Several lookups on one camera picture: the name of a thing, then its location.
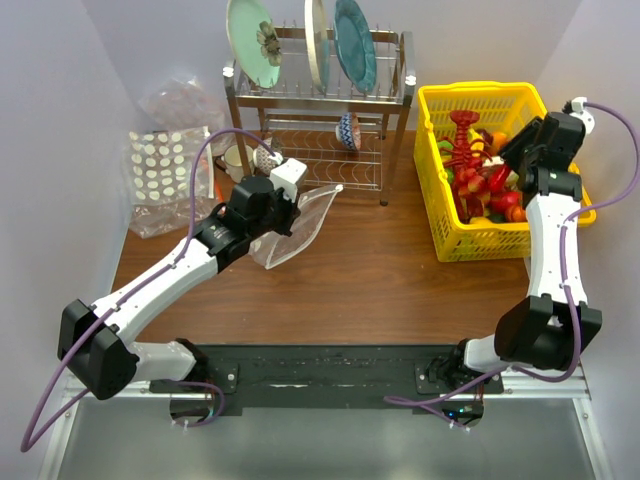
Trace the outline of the polka dot zip bag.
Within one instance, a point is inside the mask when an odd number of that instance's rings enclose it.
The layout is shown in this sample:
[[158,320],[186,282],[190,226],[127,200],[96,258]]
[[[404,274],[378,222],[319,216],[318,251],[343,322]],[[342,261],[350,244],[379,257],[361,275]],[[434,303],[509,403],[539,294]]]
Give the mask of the polka dot zip bag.
[[304,251],[319,234],[342,184],[327,185],[299,197],[300,216],[291,227],[290,236],[269,232],[251,243],[249,255],[266,270],[273,269]]

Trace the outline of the red toy lobster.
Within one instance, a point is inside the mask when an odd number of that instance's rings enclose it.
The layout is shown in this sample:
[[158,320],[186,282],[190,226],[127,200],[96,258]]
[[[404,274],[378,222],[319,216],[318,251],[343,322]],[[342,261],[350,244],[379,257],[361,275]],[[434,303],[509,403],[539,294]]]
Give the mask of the red toy lobster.
[[486,173],[487,168],[483,164],[485,160],[492,159],[487,151],[490,144],[482,136],[474,140],[470,138],[472,127],[479,121],[480,114],[473,110],[452,110],[449,119],[455,125],[455,133],[452,139],[446,136],[441,138],[449,144],[449,147],[439,148],[443,167],[452,171],[472,168],[478,173]]

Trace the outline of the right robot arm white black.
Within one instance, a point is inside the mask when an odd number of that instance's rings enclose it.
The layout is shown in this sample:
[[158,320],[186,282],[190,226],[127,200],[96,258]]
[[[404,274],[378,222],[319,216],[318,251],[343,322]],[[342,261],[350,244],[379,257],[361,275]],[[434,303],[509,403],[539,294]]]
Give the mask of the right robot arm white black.
[[501,317],[494,334],[465,339],[432,360],[425,380],[466,393],[508,368],[547,382],[561,382],[576,369],[602,326],[581,281],[577,227],[586,209],[582,179],[569,170],[594,127],[587,109],[550,112],[501,148],[505,165],[518,175],[529,225],[527,295]]

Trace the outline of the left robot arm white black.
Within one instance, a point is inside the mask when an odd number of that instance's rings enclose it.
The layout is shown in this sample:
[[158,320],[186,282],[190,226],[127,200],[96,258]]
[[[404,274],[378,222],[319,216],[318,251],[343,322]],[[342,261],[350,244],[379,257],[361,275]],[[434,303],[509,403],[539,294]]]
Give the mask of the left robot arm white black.
[[99,400],[138,381],[171,380],[185,392],[200,390],[206,361],[191,343],[140,343],[137,337],[182,295],[246,255],[254,240],[268,232],[290,235],[301,183],[276,174],[242,180],[225,206],[122,290],[91,306],[68,304],[58,342],[63,365]]

